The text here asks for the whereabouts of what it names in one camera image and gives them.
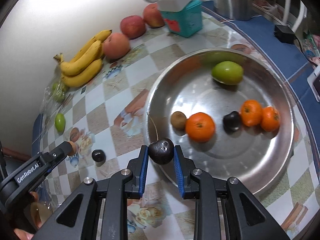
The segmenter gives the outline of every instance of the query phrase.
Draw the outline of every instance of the metal screw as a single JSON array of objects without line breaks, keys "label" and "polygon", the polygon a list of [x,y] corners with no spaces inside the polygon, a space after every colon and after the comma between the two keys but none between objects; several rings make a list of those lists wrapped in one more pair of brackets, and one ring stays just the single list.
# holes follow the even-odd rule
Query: metal screw
[{"label": "metal screw", "polygon": [[194,174],[194,175],[200,175],[200,174],[202,174],[202,170],[201,169],[194,169],[193,171],[192,171],[192,173]]},{"label": "metal screw", "polygon": [[123,169],[122,171],[121,171],[121,174],[122,175],[129,175],[131,173],[131,171],[129,170],[129,169]]},{"label": "metal screw", "polygon": [[235,177],[231,177],[231,178],[229,179],[229,181],[230,181],[231,184],[238,184],[238,183],[239,183],[239,179],[237,179],[237,178],[235,178]]},{"label": "metal screw", "polygon": [[93,178],[91,177],[85,177],[84,180],[83,180],[84,184],[86,185],[90,185],[93,183]]}]

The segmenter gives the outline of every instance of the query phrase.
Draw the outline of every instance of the tangerine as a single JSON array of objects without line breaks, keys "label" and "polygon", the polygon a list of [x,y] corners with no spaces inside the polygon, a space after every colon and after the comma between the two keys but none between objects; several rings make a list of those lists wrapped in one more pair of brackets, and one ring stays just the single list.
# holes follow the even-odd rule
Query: tangerine
[{"label": "tangerine", "polygon": [[262,120],[260,126],[267,132],[273,132],[280,127],[280,115],[272,106],[267,106],[262,110]]},{"label": "tangerine", "polygon": [[258,125],[262,119],[262,107],[256,100],[247,100],[242,104],[239,114],[244,125]]},{"label": "tangerine", "polygon": [[187,119],[186,133],[196,142],[207,142],[215,132],[213,119],[205,113],[196,113]]}]

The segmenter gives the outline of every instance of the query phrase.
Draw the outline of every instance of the apple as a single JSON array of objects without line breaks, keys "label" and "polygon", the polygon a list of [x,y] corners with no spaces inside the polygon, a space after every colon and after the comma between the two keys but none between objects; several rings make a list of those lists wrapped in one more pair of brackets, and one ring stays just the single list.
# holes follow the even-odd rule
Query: apple
[{"label": "apple", "polygon": [[102,51],[109,59],[121,58],[129,50],[129,39],[122,33],[111,33],[102,44]]},{"label": "apple", "polygon": [[146,24],[140,16],[131,15],[122,19],[120,29],[129,39],[135,39],[146,32]]},{"label": "apple", "polygon": [[157,3],[151,3],[145,7],[143,10],[143,19],[151,28],[164,26],[164,21],[158,10]]}]

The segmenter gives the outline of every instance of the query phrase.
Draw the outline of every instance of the checkered tablecloth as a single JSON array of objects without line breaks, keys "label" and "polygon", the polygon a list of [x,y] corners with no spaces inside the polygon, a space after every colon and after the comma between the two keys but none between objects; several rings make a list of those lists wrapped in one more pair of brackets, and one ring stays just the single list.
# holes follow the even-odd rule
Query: checkered tablecloth
[{"label": "checkered tablecloth", "polygon": [[[178,58],[199,49],[244,44],[248,53],[269,65],[249,41],[230,27],[205,13],[203,23],[203,29],[190,38],[170,33],[166,27],[148,29],[142,37],[131,41],[132,50],[124,58],[112,64],[104,61],[102,71],[89,84],[72,91],[61,108],[66,119],[63,134],[54,128],[54,115],[44,116],[43,151],[54,149],[70,137],[78,144],[78,153],[60,163],[45,181],[54,208],[85,177],[109,178],[138,156],[144,144],[140,101],[160,73]],[[137,109],[129,116],[123,114],[135,101]],[[288,222],[294,206],[307,210],[300,214],[300,220],[285,228],[292,238],[319,209],[320,187],[305,123],[292,95],[291,101],[296,120],[294,155],[278,183],[259,199],[280,225],[286,219]],[[117,120],[125,125],[119,126]],[[94,149],[106,153],[107,160],[100,167],[91,158]],[[128,206],[129,239],[193,239],[195,203],[181,200],[177,188],[152,163],[146,184],[143,198]]]}]

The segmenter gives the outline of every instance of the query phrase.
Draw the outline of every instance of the bunch of bananas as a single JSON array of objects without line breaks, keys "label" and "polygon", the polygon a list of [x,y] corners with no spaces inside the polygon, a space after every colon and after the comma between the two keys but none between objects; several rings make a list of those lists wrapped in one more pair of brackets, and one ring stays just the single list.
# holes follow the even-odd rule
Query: bunch of bananas
[{"label": "bunch of bananas", "polygon": [[54,56],[61,69],[61,81],[68,87],[80,87],[92,79],[102,67],[102,42],[111,34],[104,30],[92,37],[69,62],[63,60],[63,54]]}]

